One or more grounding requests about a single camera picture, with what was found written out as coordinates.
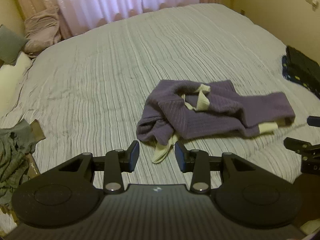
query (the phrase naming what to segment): white pillow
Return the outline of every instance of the white pillow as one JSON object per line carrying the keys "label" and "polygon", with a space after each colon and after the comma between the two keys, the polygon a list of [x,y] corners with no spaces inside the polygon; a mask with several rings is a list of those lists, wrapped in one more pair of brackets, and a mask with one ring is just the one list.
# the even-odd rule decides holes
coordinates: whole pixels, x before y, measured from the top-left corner
{"label": "white pillow", "polygon": [[0,67],[0,117],[17,104],[23,77],[31,65],[31,59],[21,51],[15,66],[4,64]]}

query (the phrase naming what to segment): green cloth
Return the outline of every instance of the green cloth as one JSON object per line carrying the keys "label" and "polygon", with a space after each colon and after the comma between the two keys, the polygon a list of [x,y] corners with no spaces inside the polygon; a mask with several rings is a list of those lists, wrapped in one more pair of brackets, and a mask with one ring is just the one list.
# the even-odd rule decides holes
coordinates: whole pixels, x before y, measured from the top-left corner
{"label": "green cloth", "polygon": [[25,158],[35,151],[37,140],[24,119],[9,129],[0,129],[0,206],[9,210],[12,194],[29,180],[29,163]]}
{"label": "green cloth", "polygon": [[0,25],[0,60],[15,65],[19,52],[28,42],[25,37],[14,33],[6,26]]}

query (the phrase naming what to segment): bed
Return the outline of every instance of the bed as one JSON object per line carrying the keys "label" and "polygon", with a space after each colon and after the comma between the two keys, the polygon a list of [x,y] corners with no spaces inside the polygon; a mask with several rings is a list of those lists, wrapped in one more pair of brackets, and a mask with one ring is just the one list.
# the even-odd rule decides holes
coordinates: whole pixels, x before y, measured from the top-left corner
{"label": "bed", "polygon": [[[286,150],[285,137],[320,142],[319,129],[306,123],[320,115],[320,101],[282,77],[285,45],[248,18],[220,4],[167,8],[110,23],[51,46],[25,75],[17,106],[0,119],[7,128],[38,119],[46,139],[33,154],[43,173],[82,152],[105,155],[136,139],[145,100],[161,79],[212,82],[230,79],[241,95],[283,91],[296,119],[288,128],[257,138],[217,136],[186,142],[211,155],[233,152],[293,182],[300,156]],[[153,164],[154,144],[140,144],[140,158],[125,186],[190,184],[179,171],[173,150]],[[212,172],[212,187],[221,183]],[[94,185],[101,187],[103,174]],[[1,216],[7,232],[15,224]]]}

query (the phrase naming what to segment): green pillow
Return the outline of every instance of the green pillow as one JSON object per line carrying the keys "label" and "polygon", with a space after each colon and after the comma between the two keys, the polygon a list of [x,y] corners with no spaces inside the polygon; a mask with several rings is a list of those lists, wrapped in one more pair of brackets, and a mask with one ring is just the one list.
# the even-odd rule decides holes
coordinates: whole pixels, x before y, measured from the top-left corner
{"label": "green pillow", "polygon": [[27,42],[25,37],[0,25],[0,60],[15,65],[19,52]]}

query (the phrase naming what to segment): purple garment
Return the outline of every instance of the purple garment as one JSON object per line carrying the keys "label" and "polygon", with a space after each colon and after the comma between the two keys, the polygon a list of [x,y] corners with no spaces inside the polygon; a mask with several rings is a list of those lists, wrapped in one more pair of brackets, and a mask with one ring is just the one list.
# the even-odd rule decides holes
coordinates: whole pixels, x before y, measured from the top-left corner
{"label": "purple garment", "polygon": [[137,125],[137,138],[150,141],[155,138],[167,145],[174,131],[183,139],[224,134],[237,131],[244,137],[258,136],[258,125],[285,119],[294,121],[295,114],[284,93],[265,96],[240,96],[230,80],[212,82],[206,94],[210,105],[205,112],[189,110],[186,102],[196,107],[201,83],[193,81],[161,80],[148,96],[141,120]]}

